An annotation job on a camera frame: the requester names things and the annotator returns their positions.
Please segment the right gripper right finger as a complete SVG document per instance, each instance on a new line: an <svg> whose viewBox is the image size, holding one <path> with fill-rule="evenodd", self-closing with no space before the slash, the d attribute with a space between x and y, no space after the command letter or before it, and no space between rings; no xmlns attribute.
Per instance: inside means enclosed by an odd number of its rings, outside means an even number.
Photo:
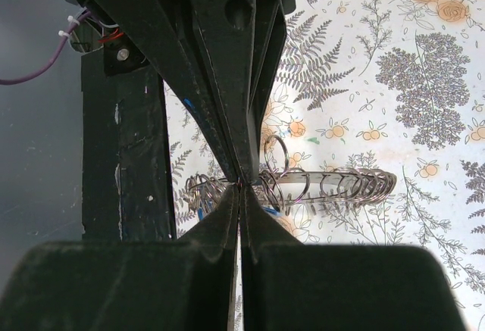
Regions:
<svg viewBox="0 0 485 331"><path fill-rule="evenodd" d="M305 245L239 190L247 330L463 330L441 266L404 245Z"/></svg>

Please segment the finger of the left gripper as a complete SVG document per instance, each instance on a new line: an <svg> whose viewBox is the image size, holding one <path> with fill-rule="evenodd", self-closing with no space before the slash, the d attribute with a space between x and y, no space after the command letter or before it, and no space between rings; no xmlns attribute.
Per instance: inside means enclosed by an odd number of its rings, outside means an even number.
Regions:
<svg viewBox="0 0 485 331"><path fill-rule="evenodd" d="M190 112L228 180L238 173L196 41L189 0L93 0L125 32Z"/></svg>
<svg viewBox="0 0 485 331"><path fill-rule="evenodd" d="M190 0L230 164L228 179L256 181L262 115L281 57L286 0Z"/></svg>

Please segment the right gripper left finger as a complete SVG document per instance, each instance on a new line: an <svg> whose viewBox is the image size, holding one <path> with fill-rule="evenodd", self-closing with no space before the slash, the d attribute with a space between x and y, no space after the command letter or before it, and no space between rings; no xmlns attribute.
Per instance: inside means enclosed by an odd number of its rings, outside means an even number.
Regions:
<svg viewBox="0 0 485 331"><path fill-rule="evenodd" d="M1 298L3 330L231 330L239 189L175 241L47 242Z"/></svg>

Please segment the key with blue tag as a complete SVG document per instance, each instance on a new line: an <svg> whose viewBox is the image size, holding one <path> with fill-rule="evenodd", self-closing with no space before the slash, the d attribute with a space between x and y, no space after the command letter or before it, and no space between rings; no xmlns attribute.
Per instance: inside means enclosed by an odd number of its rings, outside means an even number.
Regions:
<svg viewBox="0 0 485 331"><path fill-rule="evenodd" d="M267 207L267 206L263 206L262 209L264 210L265 213L269 214L271 217L273 217L274 219L278 219L278 218L281 218L283 215L277 211L275 208L272 208L272 207Z"/></svg>

